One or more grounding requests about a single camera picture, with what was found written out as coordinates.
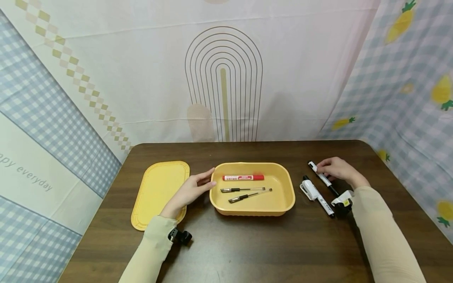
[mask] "wooden table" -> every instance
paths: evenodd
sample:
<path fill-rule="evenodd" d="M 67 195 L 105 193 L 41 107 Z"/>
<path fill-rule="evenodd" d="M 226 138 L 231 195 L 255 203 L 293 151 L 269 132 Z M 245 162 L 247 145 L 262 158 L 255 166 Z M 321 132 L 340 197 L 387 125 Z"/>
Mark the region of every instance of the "wooden table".
<path fill-rule="evenodd" d="M 193 235 L 190 248 L 173 245 L 158 282 L 352 283 L 373 282 L 352 215 L 330 219 L 302 194 L 307 174 L 328 202 L 333 195 L 307 166 L 339 156 L 381 193 L 428 282 L 452 282 L 453 246 L 391 171 L 361 141 L 140 144 L 127 157 L 60 282 L 117 282 L 141 241 L 130 224 L 145 170 L 183 160 L 192 174 L 225 162 L 275 162 L 291 175 L 296 202 L 280 217 L 222 216 L 205 194 L 188 206 L 179 227 Z M 335 181 L 340 192 L 348 189 Z"/>

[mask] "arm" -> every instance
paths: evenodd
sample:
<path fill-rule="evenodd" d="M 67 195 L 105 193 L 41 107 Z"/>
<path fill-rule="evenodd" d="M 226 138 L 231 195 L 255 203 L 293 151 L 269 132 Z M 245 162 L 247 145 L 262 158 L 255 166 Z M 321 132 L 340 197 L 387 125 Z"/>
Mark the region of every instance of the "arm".
<path fill-rule="evenodd" d="M 160 215 L 151 219 L 119 283 L 156 282 L 160 267 L 173 245 L 173 242 L 168 239 L 168 234 L 176 227 L 176 216 L 184 206 L 192 203 L 216 185 L 216 182 L 210 182 L 213 172 L 214 168 L 190 176 L 165 205 Z"/>
<path fill-rule="evenodd" d="M 346 161 L 334 157 L 318 164 L 329 180 L 343 179 L 355 190 L 352 213 L 376 283 L 426 283 L 406 238 L 381 195 Z"/>
<path fill-rule="evenodd" d="M 173 242 L 168 234 L 176 227 L 175 219 L 154 216 L 143 239 L 121 276 L 120 283 L 156 282 L 159 270 Z"/>

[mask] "yellow pineapple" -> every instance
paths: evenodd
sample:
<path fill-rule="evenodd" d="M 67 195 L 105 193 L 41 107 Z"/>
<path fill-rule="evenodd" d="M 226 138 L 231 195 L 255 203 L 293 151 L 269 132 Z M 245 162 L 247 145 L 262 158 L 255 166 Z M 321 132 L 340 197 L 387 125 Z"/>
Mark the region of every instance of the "yellow pineapple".
<path fill-rule="evenodd" d="M 431 91 L 431 99 L 441 104 L 440 109 L 447 111 L 453 107 L 453 100 L 451 100 L 452 81 L 450 76 L 443 75 Z"/>
<path fill-rule="evenodd" d="M 445 225 L 445 228 L 450 226 L 450 221 L 453 220 L 453 203 L 449 201 L 439 201 L 437 211 L 440 217 L 437 217 L 439 223 Z"/>
<path fill-rule="evenodd" d="M 332 130 L 337 130 L 337 129 L 341 128 L 341 127 L 344 127 L 347 124 L 354 122 L 355 120 L 356 120 L 355 117 L 351 117 L 349 119 L 340 119 L 340 120 L 338 120 L 337 122 L 335 122 L 333 124 Z"/>
<path fill-rule="evenodd" d="M 414 91 L 414 84 L 411 82 L 408 82 L 401 88 L 400 93 L 410 94 L 413 91 Z"/>
<path fill-rule="evenodd" d="M 390 161 L 390 155 L 383 149 L 377 152 L 377 155 L 382 159 L 382 161 Z"/>
<path fill-rule="evenodd" d="M 417 4 L 415 0 L 410 3 L 406 2 L 402 9 L 402 14 L 396 19 L 393 25 L 390 27 L 386 37 L 386 44 L 394 42 L 400 35 L 402 35 L 412 23 L 414 18 L 414 6 Z"/>

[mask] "cloth wall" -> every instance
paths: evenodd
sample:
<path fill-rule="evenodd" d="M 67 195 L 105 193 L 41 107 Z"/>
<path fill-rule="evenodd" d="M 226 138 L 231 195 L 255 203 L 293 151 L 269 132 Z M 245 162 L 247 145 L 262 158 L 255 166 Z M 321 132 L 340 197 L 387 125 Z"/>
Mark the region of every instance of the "cloth wall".
<path fill-rule="evenodd" d="M 2 1 L 0 282 L 58 279 L 136 144 L 314 138 L 377 6 Z"/>
<path fill-rule="evenodd" d="M 451 239 L 451 7 L 404 4 L 340 97 L 377 0 L 2 1 L 0 282 L 56 281 L 145 142 L 362 139 Z"/>
<path fill-rule="evenodd" d="M 0 282 L 55 282 L 121 163 L 0 12 Z"/>
<path fill-rule="evenodd" d="M 406 3 L 379 6 L 319 137 L 370 144 L 453 242 L 453 2 Z"/>

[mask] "beige sleeve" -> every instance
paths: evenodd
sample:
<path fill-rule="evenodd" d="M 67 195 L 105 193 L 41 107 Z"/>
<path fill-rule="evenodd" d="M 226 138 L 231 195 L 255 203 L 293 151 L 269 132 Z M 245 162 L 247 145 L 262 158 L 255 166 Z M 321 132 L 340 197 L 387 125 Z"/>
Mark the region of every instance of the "beige sleeve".
<path fill-rule="evenodd" d="M 159 270 L 173 244 L 168 234 L 176 220 L 154 216 L 146 227 L 143 239 L 127 264 L 120 283 L 155 283 Z"/>
<path fill-rule="evenodd" d="M 406 238 L 377 191 L 357 188 L 352 212 L 376 283 L 426 282 Z"/>

